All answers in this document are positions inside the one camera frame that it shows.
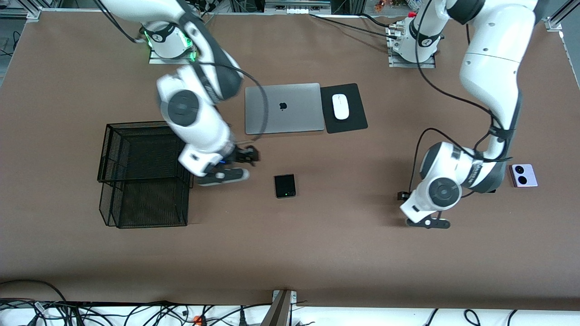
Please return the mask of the white lilac flip phone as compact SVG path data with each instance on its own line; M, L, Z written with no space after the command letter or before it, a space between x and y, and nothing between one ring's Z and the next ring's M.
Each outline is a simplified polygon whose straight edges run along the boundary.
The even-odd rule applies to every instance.
M537 187L538 182L530 164L512 164L509 166L514 187Z

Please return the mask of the black mouse pad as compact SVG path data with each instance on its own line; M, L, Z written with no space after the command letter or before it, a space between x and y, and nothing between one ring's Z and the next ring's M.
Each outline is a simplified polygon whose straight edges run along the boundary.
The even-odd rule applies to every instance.
M322 110L326 131L329 134L348 132L368 128L363 102L356 83L320 88ZM350 116L346 120L337 120L332 108L332 95L344 94L348 98Z

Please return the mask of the black flip phone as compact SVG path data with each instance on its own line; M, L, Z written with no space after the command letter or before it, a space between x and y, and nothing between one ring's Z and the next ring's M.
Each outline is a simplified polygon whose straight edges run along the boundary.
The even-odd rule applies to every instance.
M296 196L296 185L294 174L274 176L274 190L277 199L284 199Z

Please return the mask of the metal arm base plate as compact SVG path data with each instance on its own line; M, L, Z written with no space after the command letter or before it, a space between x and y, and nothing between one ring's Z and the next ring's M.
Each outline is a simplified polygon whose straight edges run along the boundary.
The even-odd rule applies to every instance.
M184 53L175 58L162 58L158 56L153 49L150 49L149 64L183 65L188 64L189 62L194 62L197 57L198 52L194 47L187 49Z
M431 55L425 62L417 64L416 62L409 62L400 56L398 53L389 53L389 67L397 68L418 68L434 69L436 67L435 55Z

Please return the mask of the white computer mouse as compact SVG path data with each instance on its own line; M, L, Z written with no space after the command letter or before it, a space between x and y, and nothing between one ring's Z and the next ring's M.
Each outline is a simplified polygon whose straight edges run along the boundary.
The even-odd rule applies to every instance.
M332 108L337 120L346 120L350 116L348 98L344 94L332 95Z

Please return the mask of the aluminium frame profile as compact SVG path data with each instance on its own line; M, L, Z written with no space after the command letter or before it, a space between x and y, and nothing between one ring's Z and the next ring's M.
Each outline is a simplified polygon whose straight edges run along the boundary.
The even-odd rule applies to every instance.
M559 8L546 15L546 29L559 33L580 89L580 0L550 0Z
M0 20L37 20L40 14L38 8L29 10L25 7L0 8Z

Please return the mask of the grey box with white plugs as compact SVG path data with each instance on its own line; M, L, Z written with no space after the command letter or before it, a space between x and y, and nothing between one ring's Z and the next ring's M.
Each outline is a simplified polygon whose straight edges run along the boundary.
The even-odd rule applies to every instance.
M332 14L331 0L265 0L264 12L271 14Z

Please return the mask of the grey metal mounting bracket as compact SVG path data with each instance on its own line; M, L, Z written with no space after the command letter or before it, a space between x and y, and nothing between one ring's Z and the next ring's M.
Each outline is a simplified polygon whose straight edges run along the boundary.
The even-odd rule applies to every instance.
M291 326L292 306L297 302L296 291L288 289L273 291L273 303L260 326Z

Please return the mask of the silver laptop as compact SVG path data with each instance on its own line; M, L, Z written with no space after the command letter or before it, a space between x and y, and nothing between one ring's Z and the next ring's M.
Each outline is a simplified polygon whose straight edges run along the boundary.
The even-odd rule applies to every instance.
M324 130L319 83L245 88L245 133L248 135Z

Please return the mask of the black mesh two-tier organizer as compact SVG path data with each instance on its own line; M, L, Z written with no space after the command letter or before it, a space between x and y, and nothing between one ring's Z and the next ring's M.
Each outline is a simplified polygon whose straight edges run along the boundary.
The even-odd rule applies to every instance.
M179 162L184 146L163 120L108 124L97 174L105 225L187 225L194 176Z

